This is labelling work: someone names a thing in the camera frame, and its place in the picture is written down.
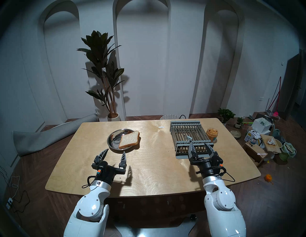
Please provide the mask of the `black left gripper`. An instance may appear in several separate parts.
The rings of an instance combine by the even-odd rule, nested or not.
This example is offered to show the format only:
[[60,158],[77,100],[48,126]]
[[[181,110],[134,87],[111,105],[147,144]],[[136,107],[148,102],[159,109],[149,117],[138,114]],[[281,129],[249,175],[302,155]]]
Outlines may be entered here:
[[121,161],[119,163],[119,168],[108,165],[106,161],[103,161],[108,152],[108,148],[103,150],[99,155],[94,159],[91,167],[97,171],[96,177],[92,183],[95,181],[104,182],[108,185],[112,185],[114,177],[117,174],[123,175],[126,172],[126,153],[125,151],[122,154]]

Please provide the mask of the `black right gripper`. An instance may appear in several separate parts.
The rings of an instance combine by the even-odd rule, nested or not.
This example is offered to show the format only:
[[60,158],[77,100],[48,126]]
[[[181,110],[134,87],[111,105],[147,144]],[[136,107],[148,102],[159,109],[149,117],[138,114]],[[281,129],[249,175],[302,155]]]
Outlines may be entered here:
[[190,164],[197,166],[199,171],[196,174],[201,174],[202,178],[209,176],[223,176],[225,174],[225,167],[223,166],[223,159],[219,157],[218,153],[206,143],[206,151],[210,158],[198,159],[198,154],[195,150],[193,142],[191,141],[188,148],[188,159]]

